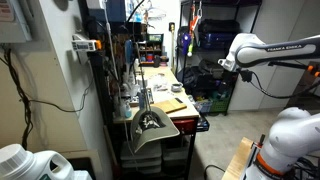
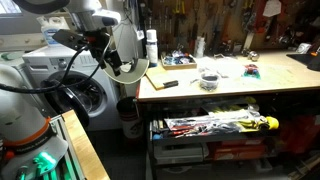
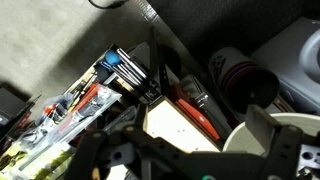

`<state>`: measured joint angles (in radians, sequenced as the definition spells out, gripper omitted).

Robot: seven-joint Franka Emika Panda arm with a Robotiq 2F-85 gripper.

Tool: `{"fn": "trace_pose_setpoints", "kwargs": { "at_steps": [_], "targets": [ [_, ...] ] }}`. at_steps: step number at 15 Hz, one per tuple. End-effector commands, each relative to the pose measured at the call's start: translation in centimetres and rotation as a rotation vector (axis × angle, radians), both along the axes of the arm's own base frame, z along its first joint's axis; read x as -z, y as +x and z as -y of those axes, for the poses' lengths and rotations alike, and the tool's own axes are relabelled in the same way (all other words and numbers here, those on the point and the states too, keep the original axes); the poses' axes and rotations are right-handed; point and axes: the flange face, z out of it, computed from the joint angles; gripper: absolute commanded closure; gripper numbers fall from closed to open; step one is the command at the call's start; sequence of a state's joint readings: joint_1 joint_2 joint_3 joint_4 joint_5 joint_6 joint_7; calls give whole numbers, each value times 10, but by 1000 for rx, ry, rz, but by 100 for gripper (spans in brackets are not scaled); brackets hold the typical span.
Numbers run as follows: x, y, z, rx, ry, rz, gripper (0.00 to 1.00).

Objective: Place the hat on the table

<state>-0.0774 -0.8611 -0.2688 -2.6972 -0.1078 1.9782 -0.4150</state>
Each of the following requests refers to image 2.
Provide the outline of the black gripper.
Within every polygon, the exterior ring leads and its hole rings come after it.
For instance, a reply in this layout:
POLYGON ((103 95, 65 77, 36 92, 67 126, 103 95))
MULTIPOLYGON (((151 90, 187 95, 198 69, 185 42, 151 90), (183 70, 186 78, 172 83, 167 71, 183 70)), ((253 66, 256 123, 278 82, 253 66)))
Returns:
POLYGON ((110 35, 104 29, 87 31, 83 35, 61 29, 53 35, 53 39, 75 51, 81 48, 89 50, 93 58, 103 61, 102 69, 110 67, 115 76, 120 75, 122 61, 117 51, 110 48, 110 35))

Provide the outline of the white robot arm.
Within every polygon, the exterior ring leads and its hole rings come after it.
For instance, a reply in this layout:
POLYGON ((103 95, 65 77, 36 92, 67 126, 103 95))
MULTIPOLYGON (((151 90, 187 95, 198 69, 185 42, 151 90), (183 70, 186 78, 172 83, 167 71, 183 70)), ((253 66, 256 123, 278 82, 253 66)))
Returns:
MULTIPOLYGON (((104 9, 99 0, 13 0, 22 9, 34 14, 48 14, 67 9, 77 29, 94 33, 92 43, 96 54, 103 54, 107 44, 102 29, 117 25, 121 15, 104 9)), ((6 163, 1 168, 2 180, 19 176, 34 178, 51 172, 68 150, 68 142, 53 131, 50 120, 26 98, 37 89, 24 89, 16 69, 3 65, 1 76, 0 133, 4 137, 6 163)))

